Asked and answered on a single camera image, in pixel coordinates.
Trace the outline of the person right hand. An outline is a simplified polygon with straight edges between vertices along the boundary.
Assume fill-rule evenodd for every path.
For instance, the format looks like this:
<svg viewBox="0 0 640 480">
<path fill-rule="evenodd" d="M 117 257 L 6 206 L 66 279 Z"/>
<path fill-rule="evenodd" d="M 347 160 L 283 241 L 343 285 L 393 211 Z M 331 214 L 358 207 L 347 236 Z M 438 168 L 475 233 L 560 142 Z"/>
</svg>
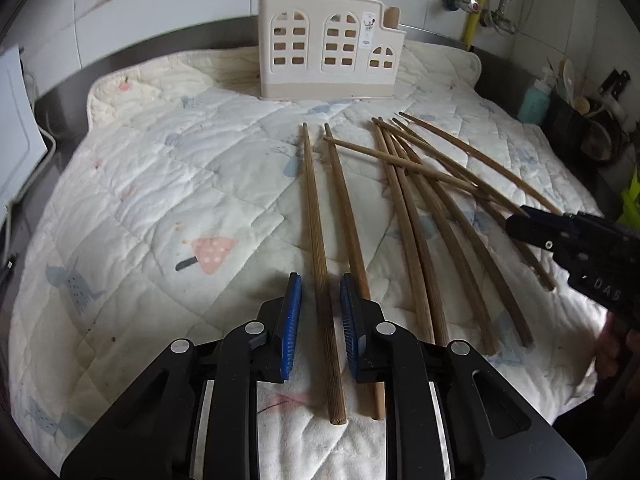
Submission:
<svg viewBox="0 0 640 480">
<path fill-rule="evenodd" d="M 638 336 L 635 330 L 623 330 L 620 332 L 617 326 L 620 320 L 614 314 L 608 312 L 602 332 L 596 344 L 594 354 L 594 369 L 599 379 L 606 379 L 616 375 L 620 364 L 620 352 L 628 349 L 633 352 L 638 350 Z"/>
</svg>

